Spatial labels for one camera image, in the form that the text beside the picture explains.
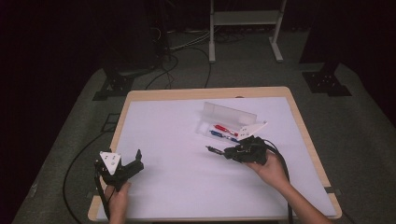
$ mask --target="red marker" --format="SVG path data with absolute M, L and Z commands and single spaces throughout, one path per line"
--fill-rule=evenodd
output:
M 238 136 L 238 133 L 232 132 L 232 131 L 230 131 L 230 130 L 224 128 L 224 127 L 221 126 L 221 125 L 216 124 L 216 125 L 215 125 L 215 128 L 216 128 L 216 129 L 219 129 L 219 130 L 221 130 L 221 131 L 224 131 L 224 132 L 226 132 L 226 133 L 230 133 L 230 134 L 232 134 L 232 135 L 234 135 L 234 136 Z

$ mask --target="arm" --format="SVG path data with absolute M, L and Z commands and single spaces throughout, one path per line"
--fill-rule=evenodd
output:
M 264 165 L 253 162 L 246 163 L 246 165 L 254 170 L 264 182 L 282 194 L 303 223 L 331 223 L 328 218 L 320 213 L 316 207 L 291 185 L 285 176 L 279 158 L 269 151 L 267 151 L 266 156 L 267 163 Z
M 126 182 L 122 185 L 120 191 L 116 192 L 113 186 L 107 186 L 105 196 L 108 200 L 108 208 L 110 210 L 110 224 L 125 223 L 129 187 L 131 187 L 131 183 Z

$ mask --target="dark background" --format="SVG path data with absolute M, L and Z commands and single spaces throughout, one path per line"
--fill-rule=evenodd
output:
M 278 1 L 241 2 L 219 0 L 216 7 L 278 7 Z M 109 45 L 138 66 L 150 66 L 161 54 L 153 51 L 158 46 L 150 46 L 151 40 L 144 42 L 147 45 L 143 49 L 125 43 L 117 34 L 135 35 L 134 29 L 127 28 L 133 26 L 106 10 L 109 1 L 96 3 L 102 6 L 73 0 L 0 2 L 0 62 L 6 99 L 2 110 L 0 211 L 5 222 L 14 218 L 81 90 L 101 68 L 101 58 L 114 53 Z M 158 3 L 145 1 L 149 26 L 161 26 Z M 165 6 L 168 29 L 208 28 L 209 1 L 170 0 Z M 393 124 L 394 8 L 386 1 L 374 0 L 289 0 L 282 23 L 283 30 L 311 28 L 301 63 L 323 63 L 329 55 L 336 55 L 359 75 Z M 108 20 L 98 20 L 101 15 L 107 15 Z M 139 63 L 135 54 L 142 51 L 149 53 Z

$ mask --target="hand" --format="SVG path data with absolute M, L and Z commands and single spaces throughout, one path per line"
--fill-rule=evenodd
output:
M 254 162 L 246 162 L 245 164 L 255 171 L 265 183 L 275 189 L 289 185 L 289 180 L 286 178 L 282 164 L 277 155 L 269 150 L 267 150 L 265 155 L 267 162 L 264 165 Z
M 113 186 L 108 185 L 105 189 L 105 197 L 108 201 L 110 211 L 110 224 L 121 224 L 125 222 L 126 209 L 128 207 L 128 189 L 131 183 L 122 185 L 119 192 Z

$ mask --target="gray carpet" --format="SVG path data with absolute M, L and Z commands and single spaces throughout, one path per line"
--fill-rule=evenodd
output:
M 337 189 L 342 209 L 359 224 L 394 223 L 396 220 L 396 132 L 359 77 L 340 65 L 336 76 L 352 96 L 329 97 L 311 93 L 302 72 L 317 71 L 321 64 L 298 64 L 307 32 L 281 32 L 278 45 L 284 57 L 277 63 L 268 43 L 269 33 L 246 34 L 238 42 L 216 45 L 216 63 L 211 64 L 208 88 L 286 86 L 290 88 L 323 167 Z M 171 34 L 172 46 L 195 35 Z M 196 48 L 207 52 L 207 44 Z M 159 77 L 149 89 L 203 88 L 209 72 L 206 56 L 197 49 L 175 52 L 177 67 Z M 170 68 L 175 64 L 165 62 Z M 143 90 L 161 69 L 134 81 L 133 90 Z M 125 97 L 93 101 L 106 79 L 102 69 L 92 74 L 65 122 L 56 142 L 33 183 L 14 223 L 76 223 L 64 205 L 66 199 L 82 223 L 91 223 L 88 210 L 94 194 L 93 163 L 98 152 L 108 149 L 113 133 L 101 133 L 109 114 L 120 113 Z M 352 223 L 346 215 L 334 223 Z

